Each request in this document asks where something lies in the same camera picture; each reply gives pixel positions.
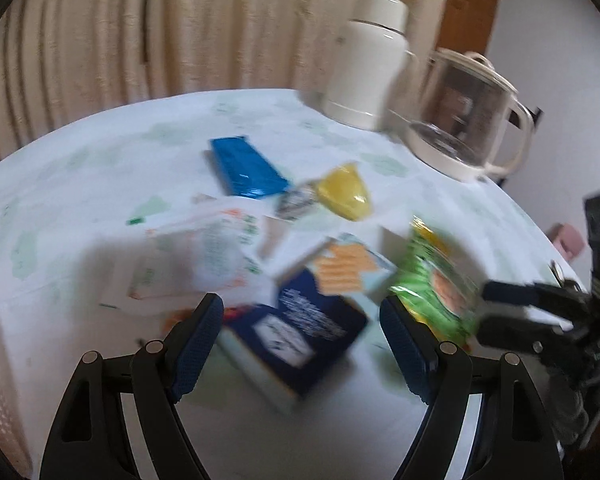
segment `screw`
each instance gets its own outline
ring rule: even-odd
[[[517,366],[518,364],[520,364],[520,358],[517,355],[512,354],[511,352],[504,354],[504,360],[513,366]]]
[[[98,353],[94,350],[89,350],[85,355],[82,356],[82,362],[89,365],[98,358]]]
[[[149,354],[157,354],[160,350],[162,350],[163,347],[164,345],[162,344],[162,341],[156,340],[149,341],[144,349],[149,352]]]
[[[458,350],[458,347],[449,341],[443,341],[440,343],[440,351],[443,354],[453,355]]]

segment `snack bag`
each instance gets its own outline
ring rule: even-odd
[[[311,182],[285,191],[278,202],[276,214],[283,220],[298,220],[311,211],[318,199]]]
[[[440,341],[465,346],[475,331],[475,285],[448,258],[440,237],[414,218],[413,237],[390,290]]]

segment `pink object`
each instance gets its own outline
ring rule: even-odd
[[[549,240],[568,262],[578,256],[584,249],[584,238],[571,224],[560,225],[554,233]]]

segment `blue gripper pad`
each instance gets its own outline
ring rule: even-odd
[[[407,386],[422,402],[429,405],[433,401],[429,365],[388,299],[383,300],[380,305],[379,320]]]
[[[202,315],[180,354],[176,357],[175,378],[171,386],[173,402],[178,402],[184,394],[188,394],[196,385],[200,371],[222,328],[223,313],[222,300],[219,296],[216,296]]]

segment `thermos lid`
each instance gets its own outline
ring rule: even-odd
[[[351,19],[404,34],[408,13],[409,9],[400,0],[357,0]]]

